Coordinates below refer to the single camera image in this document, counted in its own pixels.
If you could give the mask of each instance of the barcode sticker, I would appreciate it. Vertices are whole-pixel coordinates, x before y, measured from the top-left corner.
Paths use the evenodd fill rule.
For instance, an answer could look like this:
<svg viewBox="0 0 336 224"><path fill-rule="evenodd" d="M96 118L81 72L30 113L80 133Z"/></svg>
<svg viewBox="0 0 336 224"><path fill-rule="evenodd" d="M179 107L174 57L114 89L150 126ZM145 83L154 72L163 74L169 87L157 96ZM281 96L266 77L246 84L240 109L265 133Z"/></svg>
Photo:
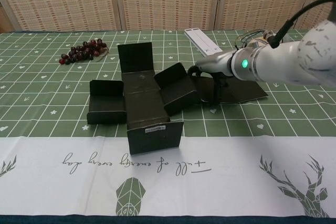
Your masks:
<svg viewBox="0 0 336 224"><path fill-rule="evenodd" d="M153 131L162 131L166 129L166 125L156 126L152 128L145 129L145 133L153 132Z"/></svg>

